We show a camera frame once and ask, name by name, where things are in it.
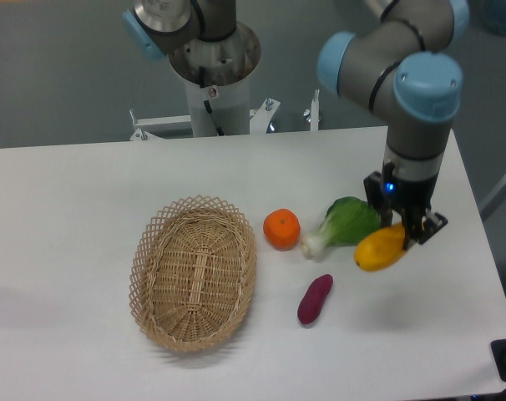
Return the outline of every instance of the yellow mango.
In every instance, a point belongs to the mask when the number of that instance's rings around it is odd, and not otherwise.
[[[353,256],[355,263],[367,272],[389,267],[405,255],[404,239],[405,229],[402,223],[375,231],[357,245]]]

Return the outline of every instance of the gray robot arm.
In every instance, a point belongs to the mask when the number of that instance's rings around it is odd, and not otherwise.
[[[157,50],[169,54],[196,38],[207,42],[228,38],[236,29],[236,1],[134,0],[124,22],[150,57]]]
[[[466,0],[397,0],[365,38],[338,33],[321,51],[318,77],[388,124],[382,172],[365,181],[383,225],[402,217],[405,248],[448,221],[431,212],[448,134],[460,104],[461,69],[437,53],[468,25]]]

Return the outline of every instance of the metal screw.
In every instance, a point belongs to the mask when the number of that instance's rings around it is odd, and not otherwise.
[[[266,133],[267,134],[273,134],[274,132],[277,131],[277,128],[276,128],[276,125],[273,123],[273,121],[271,121],[269,124],[268,124],[268,129],[266,130]]]
[[[138,119],[134,116],[134,109],[129,110],[130,118],[133,120],[133,127],[136,127],[138,125]],[[147,140],[147,134],[145,133],[144,129],[141,127],[139,128],[139,132],[142,135],[142,140]]]
[[[318,114],[318,123],[321,123],[322,119],[323,119],[323,116],[321,115],[321,112],[320,112]],[[305,111],[303,112],[303,121],[307,125],[311,124],[311,111],[309,109],[305,109]]]
[[[266,99],[266,111],[271,111],[271,106],[274,105],[274,101],[272,98]]]
[[[138,120],[134,117],[134,109],[129,110],[130,118],[133,120],[133,125],[138,125]]]

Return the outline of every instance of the white table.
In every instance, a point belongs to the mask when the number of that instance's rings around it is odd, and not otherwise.
[[[377,273],[353,247],[307,261],[273,250],[264,217],[303,231],[337,198],[365,199],[385,128],[0,150],[0,401],[407,400],[497,392],[489,343],[506,300],[451,136],[433,197],[450,220]],[[189,195],[234,203],[257,235],[256,292],[232,340],[202,357],[156,347],[130,316],[141,233]],[[335,284],[302,328],[311,281]]]

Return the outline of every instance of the metal bracket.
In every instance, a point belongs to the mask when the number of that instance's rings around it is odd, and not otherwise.
[[[265,134],[271,129],[271,120],[279,109],[281,102],[268,98],[259,109],[250,110],[250,134]],[[130,110],[134,133],[129,140],[162,140],[166,134],[173,131],[191,129],[192,121],[189,115],[180,115],[175,117],[161,117],[156,119],[136,119],[134,110]],[[159,132],[163,135],[153,135],[148,130]]]
[[[479,204],[479,215],[486,221],[506,200],[506,173]]]

